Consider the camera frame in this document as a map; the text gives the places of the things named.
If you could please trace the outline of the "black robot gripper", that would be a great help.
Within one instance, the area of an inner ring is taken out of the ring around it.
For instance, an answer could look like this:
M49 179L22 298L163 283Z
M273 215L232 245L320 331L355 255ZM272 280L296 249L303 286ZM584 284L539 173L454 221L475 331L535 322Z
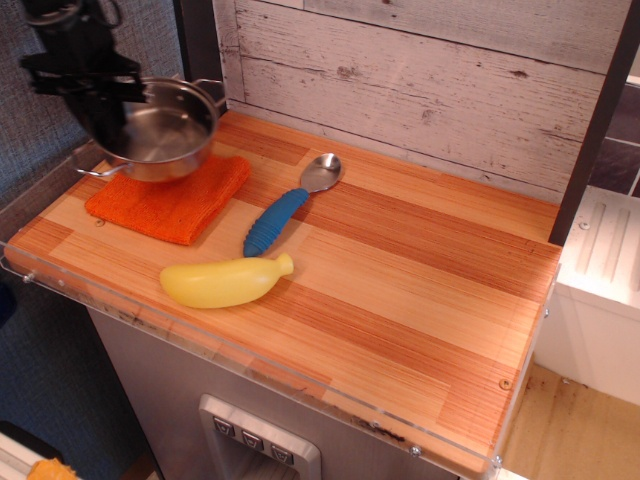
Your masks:
M86 133L112 156L126 124L125 102L143 102L140 64L116 51L123 21L116 1L24 1L24 18L43 51L20 66L38 93L64 96Z

